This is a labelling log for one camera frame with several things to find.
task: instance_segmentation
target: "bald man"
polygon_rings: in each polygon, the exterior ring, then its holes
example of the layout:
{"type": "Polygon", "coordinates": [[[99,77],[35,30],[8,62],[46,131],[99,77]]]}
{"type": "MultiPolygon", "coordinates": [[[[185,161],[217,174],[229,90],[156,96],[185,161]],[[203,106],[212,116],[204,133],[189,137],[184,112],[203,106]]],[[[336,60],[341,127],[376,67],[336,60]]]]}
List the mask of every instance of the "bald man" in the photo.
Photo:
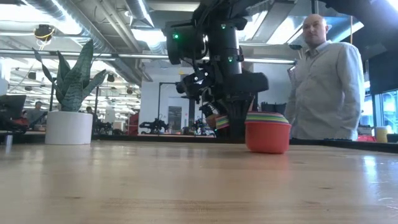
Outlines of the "bald man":
{"type": "Polygon", "coordinates": [[[297,64],[285,112],[293,138],[358,138],[364,103],[361,55],[351,44],[327,41],[328,30],[317,14],[303,24],[309,49],[297,64]]]}

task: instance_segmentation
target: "white pot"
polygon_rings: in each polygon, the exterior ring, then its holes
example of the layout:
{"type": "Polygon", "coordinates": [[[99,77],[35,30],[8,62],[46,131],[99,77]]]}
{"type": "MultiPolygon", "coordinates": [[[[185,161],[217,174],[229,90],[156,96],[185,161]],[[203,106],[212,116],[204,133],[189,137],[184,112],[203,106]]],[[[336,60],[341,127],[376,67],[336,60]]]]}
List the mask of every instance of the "white pot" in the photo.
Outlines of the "white pot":
{"type": "Polygon", "coordinates": [[[65,111],[49,112],[45,143],[56,145],[90,144],[92,127],[92,114],[65,111]]]}

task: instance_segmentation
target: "shirt collar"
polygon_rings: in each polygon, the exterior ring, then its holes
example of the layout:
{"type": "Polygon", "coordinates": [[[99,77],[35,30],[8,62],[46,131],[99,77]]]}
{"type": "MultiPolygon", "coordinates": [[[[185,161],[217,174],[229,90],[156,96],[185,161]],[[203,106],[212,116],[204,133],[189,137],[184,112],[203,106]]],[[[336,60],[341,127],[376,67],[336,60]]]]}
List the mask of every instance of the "shirt collar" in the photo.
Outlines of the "shirt collar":
{"type": "Polygon", "coordinates": [[[306,56],[306,57],[309,57],[309,56],[312,56],[312,55],[319,54],[319,53],[320,53],[322,50],[324,50],[329,44],[331,44],[331,40],[328,40],[328,41],[326,41],[325,43],[319,45],[315,50],[310,50],[310,49],[308,49],[308,50],[305,52],[305,56],[306,56]]]}

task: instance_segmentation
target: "red cup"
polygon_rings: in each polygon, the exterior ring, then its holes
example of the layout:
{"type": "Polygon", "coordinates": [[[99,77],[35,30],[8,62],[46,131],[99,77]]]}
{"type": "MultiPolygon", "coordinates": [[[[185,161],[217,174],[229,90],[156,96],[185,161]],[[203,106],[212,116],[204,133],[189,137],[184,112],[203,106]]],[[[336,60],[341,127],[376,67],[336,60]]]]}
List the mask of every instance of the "red cup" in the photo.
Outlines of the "red cup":
{"type": "Polygon", "coordinates": [[[289,150],[290,124],[246,122],[246,146],[252,152],[283,154],[289,150]]]}

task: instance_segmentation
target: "desk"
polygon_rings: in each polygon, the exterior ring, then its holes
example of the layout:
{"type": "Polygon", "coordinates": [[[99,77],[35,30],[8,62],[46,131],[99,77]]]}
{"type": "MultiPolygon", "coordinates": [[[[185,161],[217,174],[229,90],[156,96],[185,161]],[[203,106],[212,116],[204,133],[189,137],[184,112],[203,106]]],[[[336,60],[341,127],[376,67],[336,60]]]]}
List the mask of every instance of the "desk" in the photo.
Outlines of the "desk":
{"type": "Polygon", "coordinates": [[[0,150],[1,223],[397,223],[398,156],[93,141],[0,150]]]}

